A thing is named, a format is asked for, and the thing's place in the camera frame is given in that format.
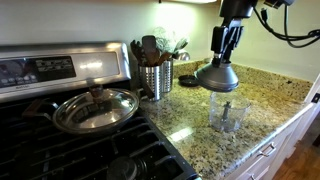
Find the stainless steel utensil holder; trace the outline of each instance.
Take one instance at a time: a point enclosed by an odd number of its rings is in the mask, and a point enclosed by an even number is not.
[[[158,101],[161,99],[161,66],[142,67],[139,66],[139,79],[149,85],[154,93],[154,98],[150,101]]]
[[[162,92],[170,92],[173,78],[173,58],[169,58],[161,65],[162,68]]]

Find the stainless steel stove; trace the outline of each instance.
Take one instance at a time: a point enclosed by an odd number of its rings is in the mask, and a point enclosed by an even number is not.
[[[0,47],[0,179],[196,179],[197,174],[142,109],[111,135],[80,137],[35,99],[62,104],[87,87],[130,90],[126,45],[118,42]],[[40,107],[51,117],[54,109]]]

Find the wall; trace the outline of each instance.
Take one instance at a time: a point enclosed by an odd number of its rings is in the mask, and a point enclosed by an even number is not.
[[[289,32],[307,33],[320,27],[317,0],[297,0],[290,7]],[[270,24],[282,31],[283,11],[270,9]],[[127,45],[162,26],[187,35],[192,59],[212,56],[212,29],[220,25],[218,3],[205,5],[157,0],[2,0],[0,44],[119,40]],[[232,61],[271,72],[314,81],[319,73],[319,43],[292,49],[266,32],[255,15],[244,20],[245,33]]]

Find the cable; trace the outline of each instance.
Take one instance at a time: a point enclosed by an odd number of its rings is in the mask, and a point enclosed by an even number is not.
[[[308,35],[304,35],[304,36],[289,36],[288,35],[288,29],[287,29],[287,25],[288,25],[288,9],[287,9],[287,6],[285,6],[285,18],[284,18],[284,30],[285,30],[285,34],[280,34],[280,33],[277,33],[275,32],[268,24],[267,20],[268,20],[268,15],[267,15],[267,11],[266,9],[262,9],[261,10],[261,16],[262,18],[260,17],[258,11],[256,10],[256,8],[254,7],[253,8],[255,14],[257,15],[260,23],[262,24],[262,26],[267,30],[269,31],[271,34],[273,34],[276,38],[280,39],[280,40],[283,40],[283,41],[287,41],[287,43],[291,46],[291,47],[294,47],[294,48],[303,48],[303,47],[306,47],[306,46],[309,46],[313,43],[315,43],[316,41],[318,41],[320,39],[320,29],[316,29],[316,30],[312,30],[308,33]],[[302,41],[302,40],[306,40],[306,39],[309,39],[309,38],[315,38],[313,39],[312,41],[306,43],[306,44],[303,44],[303,45],[294,45],[292,44],[291,41]]]

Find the granite countertop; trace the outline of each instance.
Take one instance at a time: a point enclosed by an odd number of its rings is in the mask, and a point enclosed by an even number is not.
[[[232,173],[252,153],[285,128],[302,101],[253,84],[241,83],[236,92],[251,107],[236,132],[220,132],[209,126],[211,91],[182,87],[178,79],[158,102],[141,101],[140,107],[203,179],[221,179]]]

